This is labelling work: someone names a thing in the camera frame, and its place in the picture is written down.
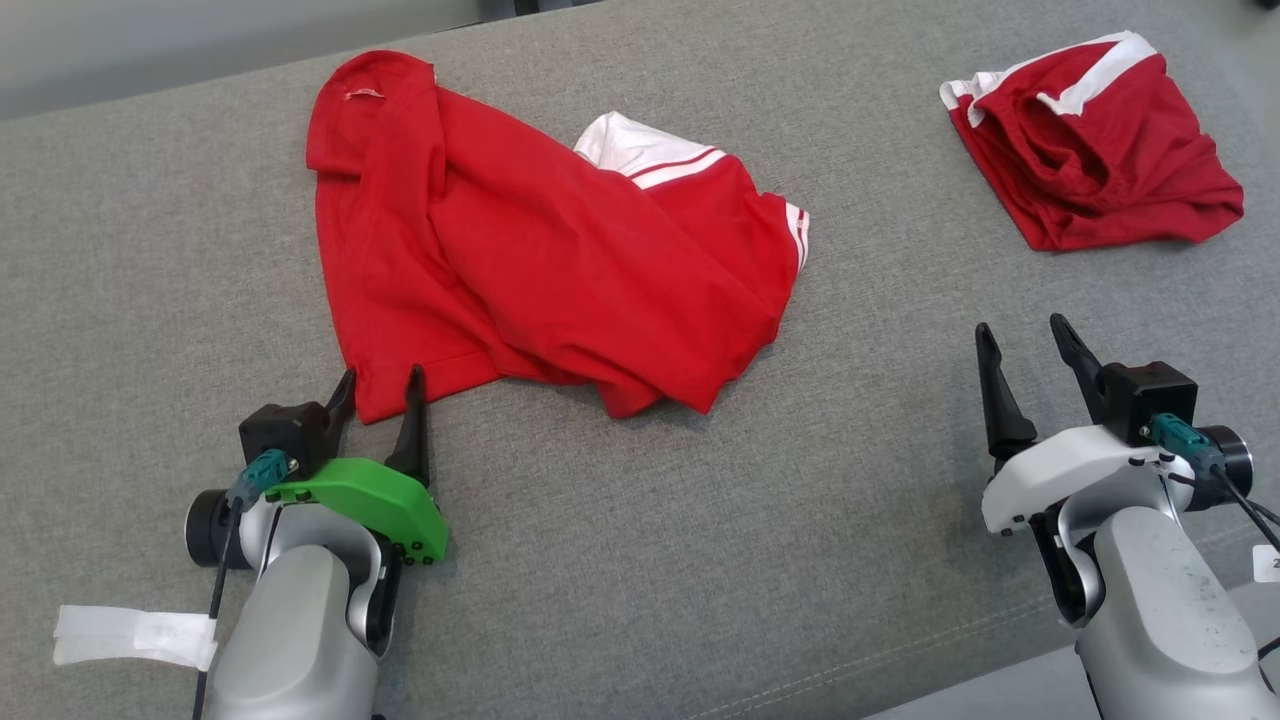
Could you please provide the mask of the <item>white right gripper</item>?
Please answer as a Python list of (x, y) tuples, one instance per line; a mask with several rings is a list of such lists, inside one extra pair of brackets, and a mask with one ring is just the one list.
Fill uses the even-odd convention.
[[(1102, 364), (1061, 313), (1050, 315), (1050, 329), (1092, 423), (1103, 424)], [(1076, 520), (1085, 524), (1100, 524), (1130, 506), (1152, 507), (1174, 519), (1183, 512), (1183, 487), (1170, 478), (1183, 470), (1183, 460), (1164, 461), (1162, 448), (1132, 447), (1103, 427), (1070, 428), (1036, 445), (1036, 424), (1014, 398), (1000, 346), (984, 322), (975, 327), (975, 354), (987, 448), (996, 473), (980, 501), (988, 533), (1021, 530), (1032, 515), (1073, 498), (1079, 501)]]

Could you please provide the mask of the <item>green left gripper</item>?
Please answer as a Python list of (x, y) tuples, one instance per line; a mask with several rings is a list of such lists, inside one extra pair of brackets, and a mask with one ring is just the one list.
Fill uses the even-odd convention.
[[(323, 441), (339, 448), (355, 415), (357, 372), (348, 368), (324, 406)], [(445, 559), (451, 529), (429, 492), (426, 378), (412, 365), (404, 387), (404, 413), (393, 451), (383, 464), (367, 457), (338, 457), (306, 480), (288, 480), (264, 498), (284, 503), (319, 503), (389, 539), (417, 564)]]

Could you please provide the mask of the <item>red basketball jersey white trim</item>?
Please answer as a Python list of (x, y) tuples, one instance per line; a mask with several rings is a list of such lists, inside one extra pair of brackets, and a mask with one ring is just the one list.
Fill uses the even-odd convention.
[(372, 424), (504, 378), (612, 418), (708, 414), (772, 345), (812, 217), (735, 155), (609, 111), (568, 147), (376, 50), (317, 94), (306, 164), (335, 336)]

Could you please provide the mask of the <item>red shorts white stripe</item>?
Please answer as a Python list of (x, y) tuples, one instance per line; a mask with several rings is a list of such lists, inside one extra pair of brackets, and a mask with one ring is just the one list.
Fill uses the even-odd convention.
[(1243, 218), (1240, 183), (1135, 32), (943, 82), (940, 99), (1038, 252), (1203, 243)]

